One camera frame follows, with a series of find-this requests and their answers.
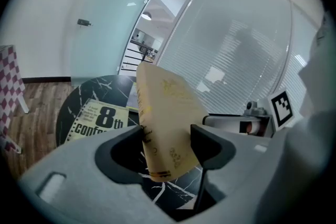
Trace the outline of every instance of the ceiling light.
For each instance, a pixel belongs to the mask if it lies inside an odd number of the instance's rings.
[[[141,17],[146,20],[152,20],[152,15],[149,12],[144,12]]]

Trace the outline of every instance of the metal frame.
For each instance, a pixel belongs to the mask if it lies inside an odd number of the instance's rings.
[[[140,18],[141,18],[141,15],[142,15],[142,13],[144,12],[144,10],[147,8],[149,2],[150,2],[150,0],[148,0],[147,3],[144,5],[143,9],[141,10],[141,13],[140,13],[139,16],[138,16],[137,21],[135,22],[135,24],[134,24],[134,26],[133,26],[133,31],[131,31],[130,37],[129,37],[129,39],[128,39],[126,45],[125,45],[124,53],[122,54],[122,58],[121,58],[121,60],[120,60],[118,74],[119,74],[120,71],[121,71],[121,66],[122,66],[122,63],[123,63],[123,60],[124,60],[124,57],[125,57],[125,53],[126,53],[126,50],[127,50],[128,43],[131,42],[131,40],[132,40],[132,35],[133,35],[134,31],[135,31],[135,28],[136,28],[136,26],[138,25],[139,20],[140,20]]]

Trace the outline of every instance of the red and white checkered cloth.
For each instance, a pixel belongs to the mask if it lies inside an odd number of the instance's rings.
[[[0,46],[0,136],[2,138],[7,136],[10,120],[19,102],[18,97],[23,95],[24,90],[14,45]]]

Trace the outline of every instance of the person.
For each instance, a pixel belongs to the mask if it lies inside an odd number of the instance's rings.
[[[316,112],[336,108],[336,98],[330,94],[336,92],[336,27],[331,14],[330,0],[323,2],[324,17],[312,44],[310,60],[299,72],[307,93],[300,109],[302,116],[311,116]]]

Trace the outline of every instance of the round table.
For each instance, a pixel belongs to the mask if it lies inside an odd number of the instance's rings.
[[[76,116],[88,99],[126,107],[136,77],[103,76],[91,79],[75,88],[63,103],[56,124],[57,146],[63,144]],[[138,125],[137,113],[129,112],[128,126]],[[139,152],[143,189],[163,211],[177,208],[192,209],[201,183],[202,168],[192,169],[171,182],[157,183],[150,179],[143,152]]]

